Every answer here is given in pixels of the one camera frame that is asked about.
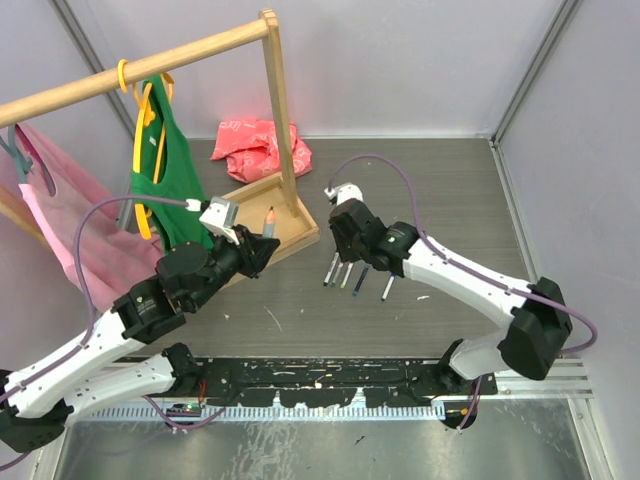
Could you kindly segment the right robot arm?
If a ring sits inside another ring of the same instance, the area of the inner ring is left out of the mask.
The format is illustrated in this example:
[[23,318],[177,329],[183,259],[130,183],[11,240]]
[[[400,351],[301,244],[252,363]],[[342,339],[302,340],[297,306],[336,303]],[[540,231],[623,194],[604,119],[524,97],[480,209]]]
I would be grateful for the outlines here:
[[438,363],[444,390],[459,394],[474,379],[513,370],[530,380],[546,378],[571,331],[559,286],[501,275],[438,244],[415,226],[390,226],[365,203],[349,199],[329,215],[336,249],[344,262],[362,260],[378,271],[430,285],[489,318],[496,332],[458,339]]

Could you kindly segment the white pen black tip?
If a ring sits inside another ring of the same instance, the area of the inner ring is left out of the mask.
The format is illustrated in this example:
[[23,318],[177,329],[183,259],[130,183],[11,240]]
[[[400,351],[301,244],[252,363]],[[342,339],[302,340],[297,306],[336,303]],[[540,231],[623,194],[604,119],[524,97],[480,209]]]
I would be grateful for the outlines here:
[[328,268],[328,271],[327,271],[327,273],[326,273],[326,275],[325,275],[325,277],[323,279],[323,286],[328,286],[329,285],[329,282],[331,280],[333,272],[334,272],[334,270],[335,270],[335,268],[336,268],[336,266],[338,264],[339,258],[340,258],[339,253],[335,252],[334,256],[332,258],[332,261],[330,263],[330,266]]

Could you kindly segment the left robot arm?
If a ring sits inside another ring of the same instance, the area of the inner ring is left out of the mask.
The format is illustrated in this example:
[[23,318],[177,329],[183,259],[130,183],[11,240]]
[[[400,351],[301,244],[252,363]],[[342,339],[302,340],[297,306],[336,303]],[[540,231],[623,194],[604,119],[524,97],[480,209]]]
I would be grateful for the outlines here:
[[176,343],[118,373],[108,364],[181,327],[235,275],[257,277],[280,246],[277,238],[238,225],[240,240],[215,240],[207,248],[184,242],[156,264],[150,278],[134,285],[81,334],[23,370],[1,374],[1,440],[17,453],[34,451],[66,427],[132,397],[168,393],[188,396],[201,370],[189,348]]

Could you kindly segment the white pen green tip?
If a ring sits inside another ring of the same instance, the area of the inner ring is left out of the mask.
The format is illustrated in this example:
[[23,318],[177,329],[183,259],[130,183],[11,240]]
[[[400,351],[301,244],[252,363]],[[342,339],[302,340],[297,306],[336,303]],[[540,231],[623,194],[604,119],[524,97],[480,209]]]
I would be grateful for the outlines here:
[[342,278],[342,281],[340,283],[340,289],[344,289],[348,283],[349,277],[351,275],[352,269],[353,269],[354,263],[350,262],[347,264],[344,276]]

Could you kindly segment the long white green pen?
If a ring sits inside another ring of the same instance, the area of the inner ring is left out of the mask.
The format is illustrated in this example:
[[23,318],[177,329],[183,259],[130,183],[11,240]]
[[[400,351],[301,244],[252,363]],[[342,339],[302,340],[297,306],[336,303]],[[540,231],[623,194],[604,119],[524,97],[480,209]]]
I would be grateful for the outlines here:
[[333,274],[333,277],[331,278],[331,282],[330,282],[331,287],[335,287],[337,285],[343,266],[344,266],[343,262],[338,263],[336,270]]

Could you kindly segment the short white pen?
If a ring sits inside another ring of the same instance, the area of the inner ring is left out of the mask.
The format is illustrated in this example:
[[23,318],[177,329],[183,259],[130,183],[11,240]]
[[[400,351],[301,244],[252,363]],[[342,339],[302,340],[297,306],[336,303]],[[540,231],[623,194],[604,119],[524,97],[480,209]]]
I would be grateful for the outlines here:
[[385,288],[384,288],[382,294],[381,294],[381,301],[382,302],[385,302],[388,299],[388,296],[389,296],[391,288],[392,288],[392,286],[394,284],[395,278],[396,278],[396,275],[392,273],[390,275],[386,285],[385,285]]

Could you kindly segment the grey pencil orange tip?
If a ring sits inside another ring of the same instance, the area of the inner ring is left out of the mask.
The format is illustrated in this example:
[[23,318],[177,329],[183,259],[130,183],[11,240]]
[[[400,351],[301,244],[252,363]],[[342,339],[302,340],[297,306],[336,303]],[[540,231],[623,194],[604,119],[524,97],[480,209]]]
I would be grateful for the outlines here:
[[262,235],[266,238],[275,237],[276,214],[274,207],[270,207],[263,224]]

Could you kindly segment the blue pen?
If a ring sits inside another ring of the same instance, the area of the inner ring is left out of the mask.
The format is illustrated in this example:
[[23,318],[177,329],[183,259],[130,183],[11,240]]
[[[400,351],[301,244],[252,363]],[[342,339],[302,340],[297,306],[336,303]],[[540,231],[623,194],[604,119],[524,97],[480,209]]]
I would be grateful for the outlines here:
[[356,296],[359,295],[359,292],[360,292],[360,290],[362,288],[362,285],[363,285],[363,283],[364,283],[364,281],[365,281],[365,279],[366,279],[366,277],[368,275],[369,270],[370,270],[369,265],[365,264],[363,269],[362,269],[362,271],[361,271],[361,273],[360,273],[360,275],[359,275],[359,277],[358,277],[358,279],[357,279],[357,281],[356,281],[355,287],[354,287],[354,289],[352,291],[352,296],[353,297],[356,297]]

